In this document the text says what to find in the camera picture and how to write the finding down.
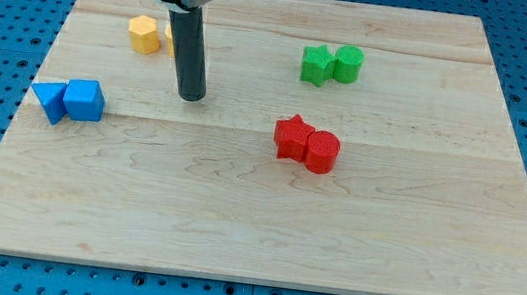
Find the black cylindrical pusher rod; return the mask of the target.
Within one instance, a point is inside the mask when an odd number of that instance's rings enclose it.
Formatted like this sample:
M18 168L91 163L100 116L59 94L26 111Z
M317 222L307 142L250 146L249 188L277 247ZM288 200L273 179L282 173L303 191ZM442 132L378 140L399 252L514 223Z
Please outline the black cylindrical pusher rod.
M196 102L206 95L203 9L169 12L178 95Z

